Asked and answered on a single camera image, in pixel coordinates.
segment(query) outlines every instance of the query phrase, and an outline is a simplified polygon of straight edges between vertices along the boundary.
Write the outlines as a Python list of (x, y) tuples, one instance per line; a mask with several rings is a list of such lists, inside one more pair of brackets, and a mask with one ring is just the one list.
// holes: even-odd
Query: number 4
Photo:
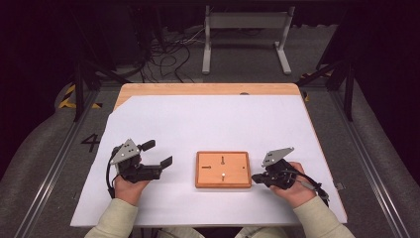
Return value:
[(98, 135), (96, 135), (95, 133), (93, 133), (92, 135), (90, 135), (90, 137), (84, 139), (80, 144), (90, 144), (90, 149), (89, 149), (89, 153), (92, 153), (93, 148), (95, 147), (96, 144), (99, 144), (101, 141), (96, 141), (96, 139), (98, 138)]

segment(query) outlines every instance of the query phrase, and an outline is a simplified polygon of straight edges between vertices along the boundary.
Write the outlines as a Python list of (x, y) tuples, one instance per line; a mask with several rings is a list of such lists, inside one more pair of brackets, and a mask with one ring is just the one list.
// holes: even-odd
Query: black cable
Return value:
[(110, 171), (110, 169), (111, 169), (111, 161), (112, 161), (112, 158), (114, 157), (114, 155), (112, 155), (111, 156), (111, 158), (109, 159), (109, 161), (108, 161), (108, 165), (107, 165), (107, 168), (106, 168), (106, 176), (105, 176), (105, 179), (106, 179), (106, 184), (107, 184), (107, 186), (108, 186), (108, 192), (109, 192), (109, 194), (110, 194), (110, 196), (111, 196), (111, 198), (115, 198), (115, 189), (114, 189), (114, 187), (109, 183), (109, 171)]
[(140, 76), (142, 77), (142, 83), (145, 83), (145, 76), (143, 75), (142, 70), (140, 70)]
[(173, 44), (174, 44), (174, 46), (173, 46), (172, 50), (168, 51), (169, 54), (177, 53), (183, 47), (183, 44), (181, 44), (181, 43), (173, 43)]
[[(162, 64), (162, 63), (163, 63), (163, 61), (164, 61), (165, 59), (167, 59), (167, 58), (173, 58), (173, 59), (174, 59), (174, 63), (169, 64), (169, 65), (163, 65), (163, 64)], [(168, 73), (166, 73), (166, 74), (163, 74), (163, 72), (161, 71), (163, 66), (172, 66), (172, 65), (175, 65), (175, 64), (176, 64), (176, 58), (175, 58), (175, 57), (173, 57), (173, 56), (166, 56), (166, 57), (164, 57), (164, 58), (160, 59), (160, 64), (159, 64), (159, 65), (160, 65), (160, 76), (165, 77), (165, 76), (167, 76), (167, 75), (169, 75), (169, 74), (170, 74), (170, 72), (168, 72)]]
[(118, 175), (115, 175), (115, 176), (114, 176), (114, 178), (112, 178), (112, 181), (111, 181), (111, 184), (113, 184), (113, 186), (112, 186), (112, 187), (114, 187), (114, 181), (115, 181), (115, 179), (117, 178), (117, 176), (118, 176)]
[(176, 43), (166, 43), (166, 45), (164, 46), (166, 48), (166, 52), (164, 51), (158, 51), (158, 50), (154, 50), (153, 53), (158, 53), (160, 55), (164, 55), (164, 54), (173, 54), (175, 53), (177, 50), (179, 50), (179, 46)]
[(186, 51), (188, 53), (186, 59), (175, 69), (175, 76), (179, 79), (179, 81), (183, 82), (183, 80), (181, 79), (181, 77), (178, 75), (178, 70), (189, 60), (189, 58), (191, 57), (191, 52), (189, 51), (189, 48), (186, 47), (185, 45), (183, 45), (186, 48)]
[(319, 197), (321, 197), (321, 199), (324, 201), (324, 203), (327, 206), (329, 206), (328, 205), (329, 195), (324, 189), (321, 188), (322, 183), (316, 182), (314, 179), (307, 176), (306, 174), (303, 174), (303, 173), (299, 172), (298, 170), (296, 170), (296, 171), (281, 171), (281, 173), (294, 174), (294, 175), (302, 176), (302, 177), (308, 179), (309, 182), (314, 186), (314, 190), (318, 193)]
[(183, 72), (179, 72), (179, 74), (184, 75), (185, 77), (187, 77), (191, 82), (195, 83), (194, 79), (192, 79), (190, 76), (188, 76), (187, 74), (183, 73)]
[(166, 65), (159, 64), (159, 63), (156, 63), (154, 59), (150, 60), (150, 63), (155, 65), (155, 66), (172, 66), (172, 65), (176, 64), (176, 58), (175, 57), (173, 57), (173, 58), (174, 58), (174, 63), (172, 63), (172, 64), (166, 64)]
[[(124, 78), (127, 78), (127, 77), (130, 77), (130, 76), (133, 76), (134, 74), (136, 74), (136, 73), (138, 73), (141, 69), (142, 69), (142, 67), (144, 67), (145, 65), (142, 63), (142, 65), (140, 65), (139, 67), (136, 67), (135, 69), (133, 69), (133, 70), (130, 70), (130, 71), (128, 71), (128, 72), (123, 72), (123, 73), (121, 73), (121, 74), (117, 74), (117, 75), (119, 75), (119, 76), (121, 76), (121, 77), (124, 77)], [(99, 76), (99, 78), (100, 79), (102, 79), (102, 80), (109, 80), (109, 79), (112, 79), (112, 78), (110, 78), (109, 76), (102, 76), (102, 75), (98, 75)]]
[(152, 77), (152, 79), (154, 80), (154, 82), (158, 83), (158, 80), (157, 80), (157, 79), (155, 79), (155, 77), (154, 77), (154, 73), (153, 73), (153, 72), (152, 72), (152, 70), (151, 70), (151, 66), (149, 65), (149, 63), (147, 63), (147, 65), (148, 65), (148, 69), (149, 69), (149, 71), (151, 72), (151, 77)]
[(145, 72), (145, 70), (144, 70), (144, 69), (142, 69), (142, 73), (143, 73), (143, 76), (146, 78), (146, 80), (147, 80), (148, 82), (156, 83), (156, 81), (151, 80), (151, 79), (149, 78), (148, 74)]
[(142, 69), (142, 76), (145, 78), (143, 82), (150, 81), (148, 75), (145, 73), (145, 71)]

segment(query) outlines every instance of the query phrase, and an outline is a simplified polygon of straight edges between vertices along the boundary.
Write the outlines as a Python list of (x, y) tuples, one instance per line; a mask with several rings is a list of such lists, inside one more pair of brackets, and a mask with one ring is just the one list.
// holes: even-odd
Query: white table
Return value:
[(144, 190), (138, 226), (298, 224), (288, 204), (263, 184), (236, 189), (194, 185), (197, 151), (247, 151), (251, 173), (259, 174), (265, 153), (286, 147), (295, 148), (286, 160), (301, 163), (308, 175), (323, 184), (330, 194), (330, 208), (339, 221), (347, 222), (294, 84), (126, 84), (117, 107), (109, 116), (71, 226), (97, 224), (111, 200), (104, 180), (107, 162), (113, 148), (128, 138), (136, 144), (157, 141), (155, 148), (142, 153), (145, 165), (173, 156), (172, 166)]

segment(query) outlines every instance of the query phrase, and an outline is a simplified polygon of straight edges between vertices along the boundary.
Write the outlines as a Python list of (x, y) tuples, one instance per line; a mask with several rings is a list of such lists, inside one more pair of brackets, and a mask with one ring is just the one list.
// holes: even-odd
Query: person's left hand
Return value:
[(143, 189), (149, 184), (149, 180), (132, 183), (124, 180), (121, 176), (115, 178), (115, 198), (124, 200), (134, 206), (137, 206)]

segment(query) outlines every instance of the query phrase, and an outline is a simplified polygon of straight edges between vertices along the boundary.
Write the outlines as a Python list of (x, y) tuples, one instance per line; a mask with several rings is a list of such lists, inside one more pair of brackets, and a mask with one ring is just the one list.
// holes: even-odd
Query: metal bracket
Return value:
[(118, 164), (140, 154), (139, 148), (132, 139), (128, 139), (111, 160), (111, 165)]
[(285, 156), (290, 154), (292, 151), (294, 151), (293, 147), (267, 152), (265, 158), (262, 161), (262, 167), (274, 165)]
[(336, 187), (337, 190), (344, 190), (346, 189), (346, 187), (343, 185), (342, 182), (335, 182), (334, 186)]

